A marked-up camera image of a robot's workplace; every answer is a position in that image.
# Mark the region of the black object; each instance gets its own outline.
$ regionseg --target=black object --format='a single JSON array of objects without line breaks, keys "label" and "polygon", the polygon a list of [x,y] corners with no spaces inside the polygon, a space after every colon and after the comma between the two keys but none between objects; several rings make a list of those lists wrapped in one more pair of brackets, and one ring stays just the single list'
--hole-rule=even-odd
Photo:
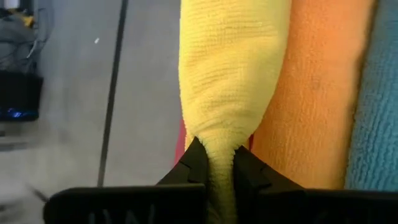
[{"label": "black object", "polygon": [[0,71],[0,121],[34,121],[39,117],[43,78]]},{"label": "black object", "polygon": [[[398,193],[305,189],[244,147],[234,157],[239,223],[397,223]],[[197,138],[155,186],[70,189],[45,205],[46,224],[206,222],[208,158]]]}]

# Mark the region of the floor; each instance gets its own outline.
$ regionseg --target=floor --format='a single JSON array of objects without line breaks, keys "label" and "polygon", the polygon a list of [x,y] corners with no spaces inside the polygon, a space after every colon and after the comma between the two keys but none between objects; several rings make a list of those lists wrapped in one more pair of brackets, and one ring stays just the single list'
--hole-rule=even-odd
[{"label": "floor", "polygon": [[[0,152],[0,179],[52,195],[97,186],[122,0],[42,0],[54,30],[42,52],[40,119]],[[130,0],[104,185],[156,183],[172,167],[178,122],[179,0]]]}]

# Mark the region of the towel fold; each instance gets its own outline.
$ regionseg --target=towel fold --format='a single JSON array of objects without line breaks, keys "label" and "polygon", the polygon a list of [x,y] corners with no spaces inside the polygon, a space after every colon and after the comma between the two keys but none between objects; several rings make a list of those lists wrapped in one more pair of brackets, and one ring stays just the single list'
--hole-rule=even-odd
[{"label": "towel fold", "polygon": [[236,223],[234,150],[258,127],[274,92],[290,0],[182,0],[181,6],[179,80],[186,145],[194,136],[203,143],[210,203],[221,223]]},{"label": "towel fold", "polygon": [[398,1],[379,0],[364,64],[346,188],[398,190]]},{"label": "towel fold", "polygon": [[252,151],[304,187],[343,188],[372,4],[292,1],[282,73]]}]

